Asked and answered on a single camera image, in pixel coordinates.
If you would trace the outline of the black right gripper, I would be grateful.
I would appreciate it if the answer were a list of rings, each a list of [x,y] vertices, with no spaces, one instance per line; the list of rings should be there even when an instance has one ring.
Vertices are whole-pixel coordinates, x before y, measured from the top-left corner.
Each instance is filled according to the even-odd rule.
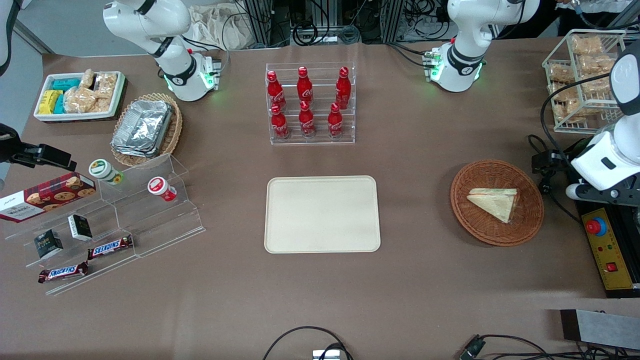
[[[0,125],[0,161],[31,169],[52,166],[73,172],[77,167],[70,153],[43,143],[32,145],[23,142],[18,132],[4,123]]]

